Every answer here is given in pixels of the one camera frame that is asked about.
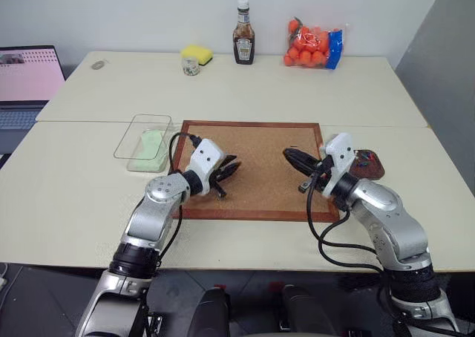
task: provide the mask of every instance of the laptop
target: laptop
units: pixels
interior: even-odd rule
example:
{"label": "laptop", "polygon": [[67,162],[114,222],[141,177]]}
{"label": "laptop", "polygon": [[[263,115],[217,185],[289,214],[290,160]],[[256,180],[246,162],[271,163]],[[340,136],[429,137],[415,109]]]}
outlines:
{"label": "laptop", "polygon": [[65,76],[53,45],[0,48],[0,154],[11,154]]}

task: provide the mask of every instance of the dark floor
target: dark floor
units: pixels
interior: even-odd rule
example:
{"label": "dark floor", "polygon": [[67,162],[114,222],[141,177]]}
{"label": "dark floor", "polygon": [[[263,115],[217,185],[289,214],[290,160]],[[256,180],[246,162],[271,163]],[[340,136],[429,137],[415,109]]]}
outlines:
{"label": "dark floor", "polygon": [[[10,265],[6,278],[20,266]],[[99,276],[100,271],[89,275]],[[232,300],[231,336],[278,331],[272,294],[282,284],[307,288],[338,329],[369,330],[372,336],[393,336],[391,320],[376,303],[376,288],[353,289],[371,275],[314,272],[165,270],[148,294],[152,310],[165,316],[161,336],[186,336],[203,292],[225,285]],[[441,275],[446,284],[449,275]],[[97,279],[44,267],[23,266],[0,311],[0,337],[73,336]],[[0,301],[8,286],[0,292]]]}

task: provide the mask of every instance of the white table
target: white table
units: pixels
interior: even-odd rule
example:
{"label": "white table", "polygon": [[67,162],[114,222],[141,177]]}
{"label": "white table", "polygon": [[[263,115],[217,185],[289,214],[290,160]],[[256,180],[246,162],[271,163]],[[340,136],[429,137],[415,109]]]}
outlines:
{"label": "white table", "polygon": [[[39,122],[0,170],[0,261],[107,266],[129,215],[153,174],[126,171],[114,159],[125,123]],[[429,128],[322,126],[327,140],[347,131],[371,148],[396,190],[426,229],[434,267],[474,271],[475,198]],[[320,231],[324,224],[318,224]],[[329,236],[369,244],[349,220]],[[364,252],[328,249],[349,262]],[[166,268],[334,271],[318,253],[306,223],[185,220]]]}
{"label": "white table", "polygon": [[[105,66],[93,70],[99,60]],[[427,126],[383,57],[344,57],[327,71],[287,68],[281,56],[256,56],[248,66],[215,55],[198,76],[185,76],[178,54],[118,52],[89,53],[38,120],[127,122],[135,114],[168,114],[175,122]]]}

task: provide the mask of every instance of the yellow sponge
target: yellow sponge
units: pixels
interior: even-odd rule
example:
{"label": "yellow sponge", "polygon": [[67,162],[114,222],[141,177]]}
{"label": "yellow sponge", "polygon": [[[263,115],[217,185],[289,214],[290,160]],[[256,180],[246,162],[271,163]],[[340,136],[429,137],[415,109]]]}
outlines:
{"label": "yellow sponge", "polygon": [[213,52],[198,45],[189,45],[181,50],[182,57],[196,57],[200,65],[206,65],[213,58]]}

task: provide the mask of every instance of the bottle label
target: bottle label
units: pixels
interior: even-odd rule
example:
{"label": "bottle label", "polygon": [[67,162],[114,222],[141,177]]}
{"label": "bottle label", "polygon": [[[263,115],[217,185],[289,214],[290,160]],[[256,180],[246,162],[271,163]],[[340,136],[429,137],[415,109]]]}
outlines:
{"label": "bottle label", "polygon": [[237,21],[240,23],[249,23],[249,14],[241,14],[237,15]]}
{"label": "bottle label", "polygon": [[239,60],[249,60],[251,58],[252,43],[249,39],[238,39],[236,46]]}

